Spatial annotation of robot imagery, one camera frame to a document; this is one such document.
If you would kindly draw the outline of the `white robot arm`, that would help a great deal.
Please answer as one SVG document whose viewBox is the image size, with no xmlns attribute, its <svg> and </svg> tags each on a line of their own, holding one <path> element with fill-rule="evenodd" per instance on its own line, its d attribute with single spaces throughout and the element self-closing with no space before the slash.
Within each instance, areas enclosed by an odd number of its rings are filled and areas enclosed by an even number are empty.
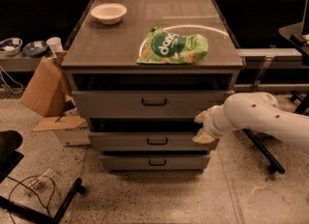
<svg viewBox="0 0 309 224">
<path fill-rule="evenodd" d="M 283 111 L 276 97 L 266 92 L 239 93 L 226 98 L 194 118 L 202 127 L 192 138 L 208 144 L 236 130 L 268 134 L 309 154 L 309 117 Z"/>
</svg>

